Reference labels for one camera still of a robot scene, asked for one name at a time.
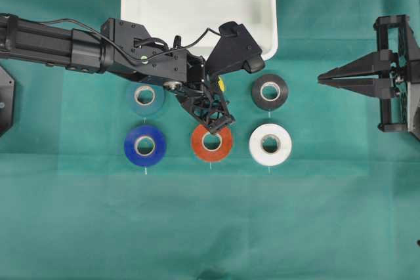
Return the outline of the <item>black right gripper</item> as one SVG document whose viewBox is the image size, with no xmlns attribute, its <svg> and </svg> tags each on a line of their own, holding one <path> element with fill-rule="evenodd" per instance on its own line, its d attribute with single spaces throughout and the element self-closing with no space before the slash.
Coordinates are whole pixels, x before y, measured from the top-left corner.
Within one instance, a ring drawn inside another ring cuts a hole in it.
<svg viewBox="0 0 420 280">
<path fill-rule="evenodd" d="M 373 25 L 377 34 L 377 52 L 371 52 L 344 66 L 318 76 L 323 85 L 346 89 L 382 99 L 380 123 L 383 132 L 408 132 L 419 135 L 419 44 L 410 26 L 408 15 L 378 17 Z M 389 48 L 389 30 L 398 30 L 398 51 Z M 379 78 L 339 79 L 379 75 Z M 400 121 L 392 120 L 392 102 L 400 103 Z"/>
</svg>

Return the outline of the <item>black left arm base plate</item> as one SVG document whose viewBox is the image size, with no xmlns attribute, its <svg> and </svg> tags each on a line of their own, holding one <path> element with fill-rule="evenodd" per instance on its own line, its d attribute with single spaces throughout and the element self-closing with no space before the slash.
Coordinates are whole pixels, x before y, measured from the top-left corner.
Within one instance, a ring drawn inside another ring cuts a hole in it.
<svg viewBox="0 0 420 280">
<path fill-rule="evenodd" d="M 3 66 L 0 66 L 0 72 L 0 134 L 2 136 L 14 123 L 15 80 Z"/>
</svg>

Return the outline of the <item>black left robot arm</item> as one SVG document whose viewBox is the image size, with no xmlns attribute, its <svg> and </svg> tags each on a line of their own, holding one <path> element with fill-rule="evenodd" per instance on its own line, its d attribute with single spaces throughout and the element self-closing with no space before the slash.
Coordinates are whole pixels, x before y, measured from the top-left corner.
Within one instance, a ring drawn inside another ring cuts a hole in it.
<svg viewBox="0 0 420 280">
<path fill-rule="evenodd" d="M 217 75 L 176 36 L 172 46 L 152 37 L 140 24 L 109 18 L 99 31 L 65 19 L 36 22 L 1 14 L 1 58 L 58 66 L 82 73 L 112 73 L 172 92 L 181 106 L 210 133 L 235 119 L 228 110 Z"/>
</svg>

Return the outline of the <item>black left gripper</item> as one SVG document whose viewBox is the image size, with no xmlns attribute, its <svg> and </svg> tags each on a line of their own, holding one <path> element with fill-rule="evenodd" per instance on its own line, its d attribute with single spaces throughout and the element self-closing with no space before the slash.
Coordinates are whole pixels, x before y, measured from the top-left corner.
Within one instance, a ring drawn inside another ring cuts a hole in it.
<svg viewBox="0 0 420 280">
<path fill-rule="evenodd" d="M 174 93 L 182 108 L 211 134 L 235 122 L 228 101 L 213 80 L 208 60 L 177 47 L 135 47 L 131 81 Z"/>
</svg>

